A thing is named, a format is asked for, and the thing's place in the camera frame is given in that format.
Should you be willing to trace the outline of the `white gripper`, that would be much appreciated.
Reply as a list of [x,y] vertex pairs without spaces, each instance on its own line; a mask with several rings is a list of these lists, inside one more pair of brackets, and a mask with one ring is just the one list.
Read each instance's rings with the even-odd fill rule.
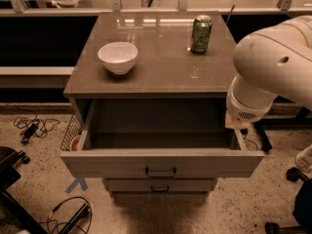
[[273,100],[274,95],[262,89],[232,85],[226,97],[225,128],[247,129],[249,122],[259,121],[269,111]]

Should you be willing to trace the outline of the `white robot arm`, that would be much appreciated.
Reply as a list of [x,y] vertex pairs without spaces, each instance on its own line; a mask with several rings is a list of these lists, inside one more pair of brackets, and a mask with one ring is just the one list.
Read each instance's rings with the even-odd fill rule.
[[259,121],[276,97],[312,109],[312,16],[260,29],[235,47],[237,76],[226,97],[225,127]]

